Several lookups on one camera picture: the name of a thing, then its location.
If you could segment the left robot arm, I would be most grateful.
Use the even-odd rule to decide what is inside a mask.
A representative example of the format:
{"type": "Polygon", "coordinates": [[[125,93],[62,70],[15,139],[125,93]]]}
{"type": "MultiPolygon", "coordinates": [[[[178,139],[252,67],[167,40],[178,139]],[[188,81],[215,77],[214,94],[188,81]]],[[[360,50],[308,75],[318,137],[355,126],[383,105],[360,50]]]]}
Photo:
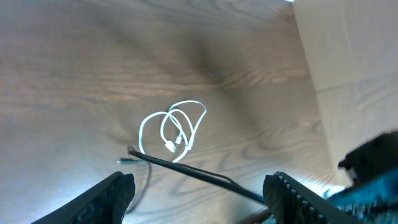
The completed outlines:
{"type": "MultiPolygon", "coordinates": [[[[397,132],[383,133],[348,153],[338,166],[350,174],[352,186],[323,198],[285,172],[267,175],[262,195],[232,179],[185,164],[172,163],[128,147],[132,159],[146,162],[265,205],[259,223],[397,223],[397,132]]],[[[134,176],[115,172],[42,217],[38,223],[121,223],[135,196],[134,176]]]]}

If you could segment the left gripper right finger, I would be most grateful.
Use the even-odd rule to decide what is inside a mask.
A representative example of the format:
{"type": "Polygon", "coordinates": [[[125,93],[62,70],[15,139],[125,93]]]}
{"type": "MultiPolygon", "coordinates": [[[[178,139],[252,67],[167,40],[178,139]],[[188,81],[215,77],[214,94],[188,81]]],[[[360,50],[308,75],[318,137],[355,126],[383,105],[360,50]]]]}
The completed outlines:
{"type": "Polygon", "coordinates": [[[277,223],[355,224],[360,221],[327,202],[284,172],[267,175],[265,205],[277,223]]]}

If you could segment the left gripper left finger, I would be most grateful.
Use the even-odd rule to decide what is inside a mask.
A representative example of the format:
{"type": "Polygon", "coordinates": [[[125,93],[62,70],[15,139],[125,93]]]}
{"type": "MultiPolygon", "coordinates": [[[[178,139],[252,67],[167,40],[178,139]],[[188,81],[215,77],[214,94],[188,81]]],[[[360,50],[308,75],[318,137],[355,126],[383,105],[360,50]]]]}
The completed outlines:
{"type": "Polygon", "coordinates": [[[117,171],[34,224],[122,224],[134,196],[134,176],[117,171]]]}

